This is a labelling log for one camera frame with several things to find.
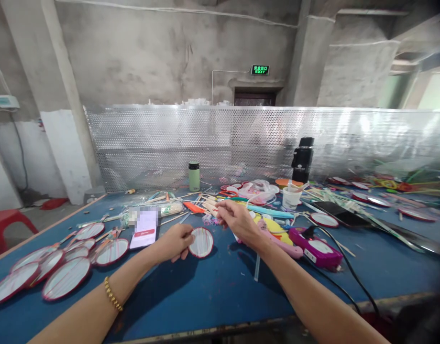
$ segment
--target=white paper cup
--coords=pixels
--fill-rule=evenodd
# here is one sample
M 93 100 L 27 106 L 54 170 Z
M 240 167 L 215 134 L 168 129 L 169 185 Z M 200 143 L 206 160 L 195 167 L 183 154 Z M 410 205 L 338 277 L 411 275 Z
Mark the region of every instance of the white paper cup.
M 287 191 L 287 188 L 285 187 L 284 189 L 282 189 L 282 193 L 284 194 L 284 197 L 282 199 L 282 206 L 290 210 L 296 209 L 300 201 L 302 192 L 290 193 Z

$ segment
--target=doorway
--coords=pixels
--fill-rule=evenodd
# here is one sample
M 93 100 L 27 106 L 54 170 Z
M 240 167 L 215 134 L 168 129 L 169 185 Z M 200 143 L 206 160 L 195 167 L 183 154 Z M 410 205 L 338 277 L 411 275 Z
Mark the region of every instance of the doorway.
M 276 94 L 279 90 L 263 87 L 237 87 L 234 90 L 234 106 L 276 106 Z

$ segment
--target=green water bottle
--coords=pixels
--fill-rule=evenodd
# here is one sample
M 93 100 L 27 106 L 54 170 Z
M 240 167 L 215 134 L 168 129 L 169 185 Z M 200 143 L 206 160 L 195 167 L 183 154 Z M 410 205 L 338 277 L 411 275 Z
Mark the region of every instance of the green water bottle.
M 190 179 L 190 191 L 199 191 L 199 162 L 190 161 L 188 163 L 188 178 Z

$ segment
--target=person's left hand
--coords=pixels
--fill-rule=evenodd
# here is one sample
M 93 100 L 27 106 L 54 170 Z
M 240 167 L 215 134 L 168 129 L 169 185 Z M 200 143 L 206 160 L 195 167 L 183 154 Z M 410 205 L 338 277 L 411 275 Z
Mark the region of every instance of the person's left hand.
M 180 257 L 187 258 L 188 246 L 195 241 L 195 237 L 191 235 L 192 230 L 192 225 L 176 224 L 164 233 L 151 246 L 155 250 L 159 262 L 170 259 L 174 263 Z

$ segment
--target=white electrical box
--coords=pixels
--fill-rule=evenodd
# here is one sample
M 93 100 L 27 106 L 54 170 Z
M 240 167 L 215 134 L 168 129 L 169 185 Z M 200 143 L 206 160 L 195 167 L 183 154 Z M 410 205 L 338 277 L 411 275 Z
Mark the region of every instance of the white electrical box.
M 1 108 L 20 108 L 18 99 L 15 96 L 0 96 Z

